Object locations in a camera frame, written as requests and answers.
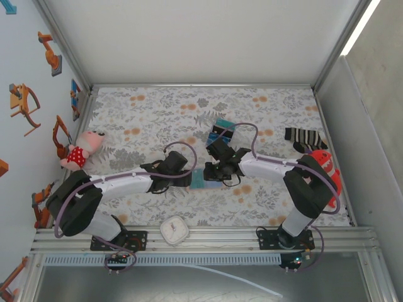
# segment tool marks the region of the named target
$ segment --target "black mounting plate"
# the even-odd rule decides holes
[[[147,232],[146,231],[128,231],[128,245],[125,246],[126,249],[132,252],[137,252],[139,250],[145,250],[147,246]],[[91,246],[89,248],[93,251],[105,251],[105,250],[115,250],[109,245],[100,242],[95,237],[91,239]]]
[[[257,234],[259,237],[259,248],[261,250],[287,250],[280,245],[277,230],[258,230]],[[311,230],[302,231],[298,236],[297,244],[289,250],[305,250],[307,248],[310,250],[315,249]]]

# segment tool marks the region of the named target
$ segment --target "clock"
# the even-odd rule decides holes
[[[161,234],[166,243],[177,245],[189,236],[189,228],[182,218],[173,216],[162,223]]]

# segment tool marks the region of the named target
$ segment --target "striped sock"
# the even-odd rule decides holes
[[[318,131],[304,130],[298,128],[285,128],[285,140],[294,142],[293,147],[300,153],[307,153],[307,150],[327,149]]]

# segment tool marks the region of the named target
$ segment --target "stuffed animal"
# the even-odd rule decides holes
[[[96,131],[83,132],[77,138],[77,146],[69,145],[70,154],[62,159],[60,164],[71,171],[82,169],[87,158],[101,146],[104,137],[104,133],[96,133]]]

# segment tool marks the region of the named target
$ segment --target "floral tablecloth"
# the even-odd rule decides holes
[[[234,123],[246,121],[259,128],[258,153],[299,158],[292,143],[284,140],[286,127],[320,131],[322,123],[310,89],[250,89],[209,87],[101,88],[90,113],[88,128],[106,133],[102,148],[84,166],[90,174],[127,171],[140,164],[163,159],[170,142],[184,141],[195,147],[198,167],[211,157],[205,142],[218,117]],[[254,130],[236,129],[234,148],[250,148]],[[185,146],[174,146],[188,160]],[[284,184],[242,178],[236,187],[188,192],[171,187],[161,195],[132,194],[105,202],[99,210],[114,214],[126,225],[160,225],[179,215],[189,226],[279,225],[293,208]],[[337,215],[321,215],[316,225],[348,226],[342,206]]]

